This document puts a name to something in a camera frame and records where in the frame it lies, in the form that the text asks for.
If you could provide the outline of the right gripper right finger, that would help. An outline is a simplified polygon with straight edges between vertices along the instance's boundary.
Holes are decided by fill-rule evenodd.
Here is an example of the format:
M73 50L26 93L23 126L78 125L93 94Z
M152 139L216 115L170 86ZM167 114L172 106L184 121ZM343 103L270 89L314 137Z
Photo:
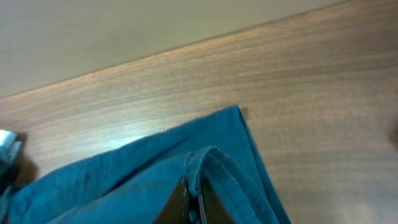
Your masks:
M201 224L235 224L207 179L200 182L198 204Z

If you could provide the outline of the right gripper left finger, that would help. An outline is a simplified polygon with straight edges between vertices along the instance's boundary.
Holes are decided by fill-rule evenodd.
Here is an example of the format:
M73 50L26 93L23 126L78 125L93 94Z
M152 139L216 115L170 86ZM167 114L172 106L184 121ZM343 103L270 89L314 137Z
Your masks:
M189 188L186 178L182 177L153 224L187 224L188 214Z

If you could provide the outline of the blue denim shorts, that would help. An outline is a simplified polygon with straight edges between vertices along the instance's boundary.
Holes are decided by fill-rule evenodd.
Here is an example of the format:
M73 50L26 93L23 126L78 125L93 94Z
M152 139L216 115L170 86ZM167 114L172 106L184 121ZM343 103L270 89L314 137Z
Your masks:
M10 223L152 223L177 184L236 223L288 223L238 106L59 168L11 193Z

